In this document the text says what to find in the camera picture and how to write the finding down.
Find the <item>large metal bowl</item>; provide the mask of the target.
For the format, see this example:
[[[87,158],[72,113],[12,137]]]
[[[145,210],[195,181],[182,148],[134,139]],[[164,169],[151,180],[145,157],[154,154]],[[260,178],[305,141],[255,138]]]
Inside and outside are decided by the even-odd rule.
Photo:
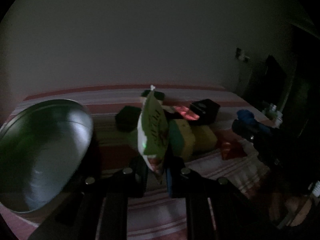
[[[1,127],[1,203],[14,213],[40,210],[77,177],[92,143],[88,109],[68,99],[36,103]]]

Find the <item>black cube box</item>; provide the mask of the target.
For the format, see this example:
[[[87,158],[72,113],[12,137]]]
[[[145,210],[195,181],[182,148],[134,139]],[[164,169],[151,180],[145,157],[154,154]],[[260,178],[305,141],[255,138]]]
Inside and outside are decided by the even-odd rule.
[[[197,122],[201,125],[213,126],[216,121],[220,105],[210,99],[195,101],[190,104],[189,109],[199,116]]]

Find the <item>red foil packet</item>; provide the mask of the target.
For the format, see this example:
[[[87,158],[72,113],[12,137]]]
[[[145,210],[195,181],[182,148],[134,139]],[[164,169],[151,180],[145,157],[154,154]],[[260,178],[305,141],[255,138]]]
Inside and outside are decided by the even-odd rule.
[[[196,121],[199,120],[199,116],[191,111],[186,106],[174,106],[174,110],[179,113],[185,120]]]

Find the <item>green white snack packet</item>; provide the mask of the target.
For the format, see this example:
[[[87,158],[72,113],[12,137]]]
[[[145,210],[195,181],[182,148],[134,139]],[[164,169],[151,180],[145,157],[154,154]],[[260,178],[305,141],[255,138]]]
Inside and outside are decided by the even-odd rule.
[[[138,119],[137,146],[148,168],[157,175],[163,172],[168,136],[168,122],[162,105],[156,98],[156,88],[151,85]]]

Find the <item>blue crumpled object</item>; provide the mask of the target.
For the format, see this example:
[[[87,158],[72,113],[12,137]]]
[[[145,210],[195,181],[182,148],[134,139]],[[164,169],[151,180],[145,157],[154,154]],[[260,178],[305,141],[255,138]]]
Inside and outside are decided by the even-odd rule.
[[[241,109],[237,111],[236,114],[237,114],[238,120],[241,120],[247,124],[251,124],[255,121],[254,114],[247,109]]]

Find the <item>yellow black sponge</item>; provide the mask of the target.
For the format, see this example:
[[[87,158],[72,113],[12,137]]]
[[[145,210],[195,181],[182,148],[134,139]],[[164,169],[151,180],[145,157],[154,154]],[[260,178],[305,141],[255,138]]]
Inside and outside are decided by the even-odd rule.
[[[140,95],[140,101],[145,102],[150,92],[151,90],[149,89],[144,90],[144,92]],[[162,92],[154,91],[154,97],[159,101],[160,104],[162,104],[165,99],[165,94]]]

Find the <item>red dark packet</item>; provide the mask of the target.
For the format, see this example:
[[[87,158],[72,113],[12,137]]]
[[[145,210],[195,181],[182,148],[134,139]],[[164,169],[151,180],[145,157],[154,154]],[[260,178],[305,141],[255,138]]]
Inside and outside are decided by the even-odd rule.
[[[244,158],[247,153],[241,143],[241,138],[230,129],[221,133],[220,153],[222,160],[231,160],[236,158]]]

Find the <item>yellow green sponge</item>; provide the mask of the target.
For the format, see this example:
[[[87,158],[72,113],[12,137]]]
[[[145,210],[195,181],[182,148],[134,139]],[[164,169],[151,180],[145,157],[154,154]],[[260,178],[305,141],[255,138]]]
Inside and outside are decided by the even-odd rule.
[[[170,152],[187,161],[193,153],[195,141],[195,135],[187,120],[174,119],[169,122]]]

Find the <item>wall power outlet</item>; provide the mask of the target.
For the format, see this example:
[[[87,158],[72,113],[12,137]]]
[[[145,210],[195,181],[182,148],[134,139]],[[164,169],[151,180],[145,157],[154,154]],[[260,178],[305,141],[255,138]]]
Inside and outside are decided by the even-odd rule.
[[[246,55],[245,51],[240,48],[236,48],[235,58],[243,62],[248,61],[250,59],[250,57]]]

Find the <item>black square box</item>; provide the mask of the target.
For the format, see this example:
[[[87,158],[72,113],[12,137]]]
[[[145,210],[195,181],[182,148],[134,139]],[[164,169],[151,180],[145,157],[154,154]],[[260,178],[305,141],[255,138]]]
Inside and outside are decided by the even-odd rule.
[[[123,133],[131,133],[137,128],[140,114],[141,108],[125,106],[114,117],[116,129]]]

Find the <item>striped red white tablecloth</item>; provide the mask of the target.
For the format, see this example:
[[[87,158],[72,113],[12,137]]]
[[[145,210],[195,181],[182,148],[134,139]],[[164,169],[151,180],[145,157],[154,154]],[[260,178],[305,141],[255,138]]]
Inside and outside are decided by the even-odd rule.
[[[52,99],[72,99],[87,106],[93,115],[98,141],[106,157],[105,170],[112,173],[128,160],[128,156],[120,152],[132,151],[132,147],[125,144],[125,136],[116,131],[114,116],[126,105],[141,106],[140,95],[145,89],[145,85],[86,87],[31,95],[17,105],[13,115],[38,102]],[[219,139],[238,141],[247,156],[222,160],[220,151],[214,150],[190,161],[189,166],[210,179],[226,177],[244,195],[251,197],[259,180],[267,172],[267,167],[258,160],[252,144],[232,132],[231,125],[237,111],[241,109],[251,111],[259,122],[270,125],[267,117],[236,94],[220,86],[204,88],[159,85],[156,89],[164,93],[164,104],[167,106],[187,106],[202,99],[213,100],[221,106],[213,127],[214,134]],[[149,176],[145,196],[129,201],[128,238],[186,239],[184,204],[182,199],[169,198],[165,187],[159,185],[154,176]]]

